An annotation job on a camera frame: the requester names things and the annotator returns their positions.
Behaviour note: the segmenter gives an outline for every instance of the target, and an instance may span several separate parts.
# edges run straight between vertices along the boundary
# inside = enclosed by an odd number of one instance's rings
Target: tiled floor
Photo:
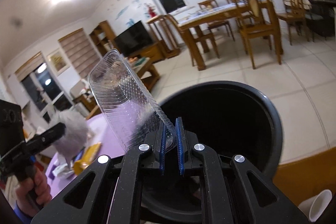
[[[317,36],[315,43],[293,35],[290,46],[283,34],[283,64],[276,61],[263,39],[252,41],[256,70],[243,51],[238,34],[216,36],[220,52],[203,54],[207,69],[191,66],[188,49],[155,64],[161,79],[152,90],[161,102],[178,90],[197,83],[232,80],[251,85],[270,97],[283,123],[281,163],[290,162],[336,146],[336,43]]]

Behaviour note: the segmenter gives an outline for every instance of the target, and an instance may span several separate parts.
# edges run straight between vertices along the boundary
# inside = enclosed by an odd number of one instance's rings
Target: black gripper frame
[[[248,159],[195,149],[196,134],[185,131],[184,176],[199,176],[203,224],[306,224],[305,215]],[[149,149],[95,160],[64,188],[31,224],[139,224],[144,176],[160,176],[163,124],[147,134]]]

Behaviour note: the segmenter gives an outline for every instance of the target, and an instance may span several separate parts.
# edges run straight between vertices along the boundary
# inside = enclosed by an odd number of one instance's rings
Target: curtain
[[[58,40],[72,65],[82,78],[86,78],[100,60],[83,29]]]

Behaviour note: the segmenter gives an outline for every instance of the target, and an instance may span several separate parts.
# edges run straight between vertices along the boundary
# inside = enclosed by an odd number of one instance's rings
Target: sleeve
[[[19,219],[21,219],[21,221],[23,222],[23,224],[30,224],[30,222],[32,221],[32,217],[26,215],[25,213],[23,213],[20,208],[17,206],[17,204],[15,205],[14,208],[14,212],[16,213],[16,215],[18,216]]]

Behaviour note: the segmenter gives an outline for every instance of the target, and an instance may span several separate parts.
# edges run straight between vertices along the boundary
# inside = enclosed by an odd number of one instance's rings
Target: human hand
[[[52,197],[50,195],[50,186],[47,183],[47,177],[38,168],[36,168],[36,174],[34,177],[35,192],[37,194],[36,202],[39,205],[47,205]],[[38,211],[33,208],[26,198],[26,195],[30,190],[34,188],[34,183],[31,178],[27,178],[21,181],[18,187],[15,189],[16,203],[20,210],[30,217],[34,217]]]

